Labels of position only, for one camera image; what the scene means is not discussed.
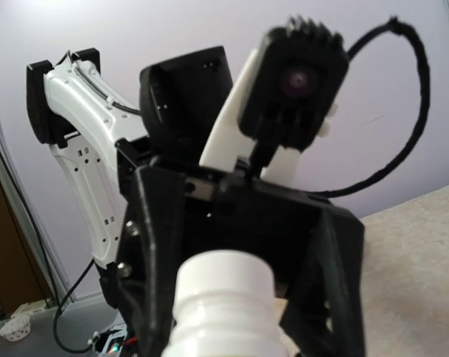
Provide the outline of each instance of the beige tabletop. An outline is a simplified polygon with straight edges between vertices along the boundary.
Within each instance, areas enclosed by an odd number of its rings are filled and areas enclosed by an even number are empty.
[[[362,221],[367,355],[449,357],[449,186]]]

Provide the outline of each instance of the bolt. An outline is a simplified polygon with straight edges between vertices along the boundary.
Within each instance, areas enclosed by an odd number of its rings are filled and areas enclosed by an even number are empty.
[[[127,263],[119,263],[117,265],[117,273],[123,279],[130,277],[132,275],[132,267]]]
[[[133,221],[127,221],[126,232],[130,237],[137,237],[139,235],[138,227]]]

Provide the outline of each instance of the wall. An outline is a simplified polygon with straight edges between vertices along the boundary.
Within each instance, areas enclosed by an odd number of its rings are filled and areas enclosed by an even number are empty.
[[[397,14],[417,27],[432,66],[430,119],[415,152],[380,184],[335,201],[365,216],[449,184],[449,21],[442,1],[0,0],[2,128],[71,282],[89,259],[85,225],[58,165],[29,126],[25,66],[55,62],[67,49],[94,46],[101,52],[103,76],[137,103],[138,74],[145,65],[224,45],[236,78],[262,34],[295,13],[338,29],[347,45]],[[404,145],[419,105],[416,61],[408,44],[391,36],[371,44],[352,63],[337,102],[331,135],[303,156],[297,176],[301,188],[341,188],[360,181]],[[78,296],[96,292],[96,278],[91,275]]]

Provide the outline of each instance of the white plastic bottle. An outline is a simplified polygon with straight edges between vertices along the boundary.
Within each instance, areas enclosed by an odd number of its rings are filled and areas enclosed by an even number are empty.
[[[288,357],[274,317],[274,279],[261,259],[210,251],[178,270],[177,321],[162,357]]]

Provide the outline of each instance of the brown wooden door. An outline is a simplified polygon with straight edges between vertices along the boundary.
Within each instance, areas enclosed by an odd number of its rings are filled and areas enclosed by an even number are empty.
[[[0,303],[6,313],[51,291],[10,210],[0,185]]]

